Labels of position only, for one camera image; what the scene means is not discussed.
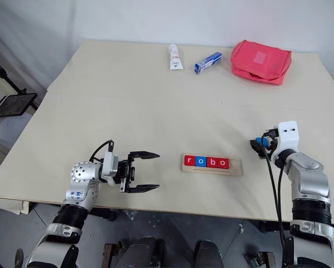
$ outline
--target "pink bag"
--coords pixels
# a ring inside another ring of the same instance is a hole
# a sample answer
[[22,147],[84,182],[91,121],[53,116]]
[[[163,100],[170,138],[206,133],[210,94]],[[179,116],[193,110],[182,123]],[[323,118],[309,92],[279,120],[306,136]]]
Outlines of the pink bag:
[[282,85],[291,52],[244,40],[231,53],[233,73],[253,81]]

